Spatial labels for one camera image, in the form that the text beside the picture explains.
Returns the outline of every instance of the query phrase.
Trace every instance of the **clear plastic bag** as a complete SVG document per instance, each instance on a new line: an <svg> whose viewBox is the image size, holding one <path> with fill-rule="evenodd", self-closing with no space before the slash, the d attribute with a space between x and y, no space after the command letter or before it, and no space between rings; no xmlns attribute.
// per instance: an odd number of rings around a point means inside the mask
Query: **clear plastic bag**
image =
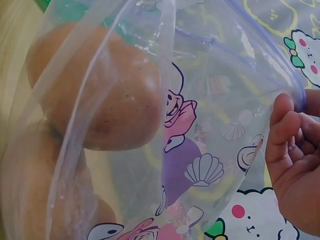
<svg viewBox="0 0 320 240"><path fill-rule="evenodd" d="M8 240L197 239L281 92L303 108L290 63L232 0L52 1L10 114Z"/></svg>

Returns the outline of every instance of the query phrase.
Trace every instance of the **printed plastic tablecloth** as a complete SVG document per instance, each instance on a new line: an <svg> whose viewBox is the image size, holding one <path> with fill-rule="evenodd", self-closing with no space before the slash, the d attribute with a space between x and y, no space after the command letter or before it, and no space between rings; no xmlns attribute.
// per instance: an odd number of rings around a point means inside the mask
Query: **printed plastic tablecloth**
<svg viewBox="0 0 320 240"><path fill-rule="evenodd" d="M197 14L203 16L206 24L215 24L219 29L214 16L201 7L203 1L195 1L200 8ZM320 1L240 0L239 3L273 37L301 73L306 88L320 88ZM320 239L301 232L283 218L271 187L260 153L220 218L199 240Z"/></svg>

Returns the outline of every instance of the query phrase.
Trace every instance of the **hand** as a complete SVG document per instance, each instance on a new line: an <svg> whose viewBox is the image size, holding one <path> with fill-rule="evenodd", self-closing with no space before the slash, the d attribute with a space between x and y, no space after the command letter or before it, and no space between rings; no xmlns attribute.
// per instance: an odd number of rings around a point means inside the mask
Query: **hand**
<svg viewBox="0 0 320 240"><path fill-rule="evenodd" d="M305 92L305 113L294 112L289 95L276 98L265 160L281 214L320 237L320 123L308 116L320 116L320 90Z"/></svg>

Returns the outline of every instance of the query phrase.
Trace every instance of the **pink dot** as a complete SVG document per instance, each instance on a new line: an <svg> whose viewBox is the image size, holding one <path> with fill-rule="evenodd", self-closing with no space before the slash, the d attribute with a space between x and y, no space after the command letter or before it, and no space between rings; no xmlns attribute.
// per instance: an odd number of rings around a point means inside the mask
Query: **pink dot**
<svg viewBox="0 0 320 240"><path fill-rule="evenodd" d="M316 68L316 66L311 65L310 68L311 68L311 71L312 71L314 74L318 74L318 69Z"/></svg>
<svg viewBox="0 0 320 240"><path fill-rule="evenodd" d="M305 40L303 40L302 38L299 39L299 43L300 43L303 47L307 46Z"/></svg>
<svg viewBox="0 0 320 240"><path fill-rule="evenodd" d="M245 216L245 209L241 205L234 205L231 209L232 215L237 219L242 219Z"/></svg>

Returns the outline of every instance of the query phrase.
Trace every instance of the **potato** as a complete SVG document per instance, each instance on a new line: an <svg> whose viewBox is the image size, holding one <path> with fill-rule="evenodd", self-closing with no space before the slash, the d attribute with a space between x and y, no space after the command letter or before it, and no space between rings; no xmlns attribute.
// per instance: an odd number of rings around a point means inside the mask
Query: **potato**
<svg viewBox="0 0 320 240"><path fill-rule="evenodd" d="M26 66L32 88L74 26L75 23L58 26L31 46ZM107 32L108 29L102 26L94 30L57 75L41 101L48 120L61 134L66 132L84 75ZM102 102L90 115L88 110L93 109L92 103L86 110L84 108L97 97L95 94L99 94ZM95 61L81 95L79 126L90 122L83 146L93 150L121 151L148 143L160 125L161 94L161 74L157 65L146 53L113 32Z"/></svg>
<svg viewBox="0 0 320 240"><path fill-rule="evenodd" d="M45 239L48 196L61 144L48 125L39 122L30 125L14 142L14 151L5 155L7 174L2 182L10 184L2 189L2 209L6 229L13 234L10 239ZM94 195L83 150L74 177L64 180L57 181L50 240L85 240L96 224L116 221L111 207ZM90 218L88 207L95 201L97 210ZM81 235L75 235L75 229Z"/></svg>

